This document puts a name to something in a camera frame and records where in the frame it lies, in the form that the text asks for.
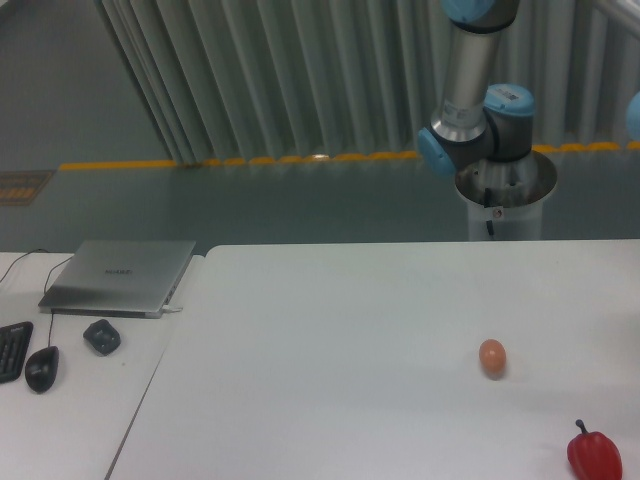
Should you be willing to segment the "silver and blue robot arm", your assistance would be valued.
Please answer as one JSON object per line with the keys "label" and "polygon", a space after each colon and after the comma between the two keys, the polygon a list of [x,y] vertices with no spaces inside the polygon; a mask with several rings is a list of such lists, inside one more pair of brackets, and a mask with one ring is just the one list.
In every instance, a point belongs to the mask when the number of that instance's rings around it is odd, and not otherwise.
{"label": "silver and blue robot arm", "polygon": [[532,150],[535,100],[526,88],[489,83],[502,32],[517,16],[517,1],[443,1],[453,26],[439,106],[418,133],[431,169],[460,175],[478,165],[478,179],[516,173],[518,182],[549,175]]}

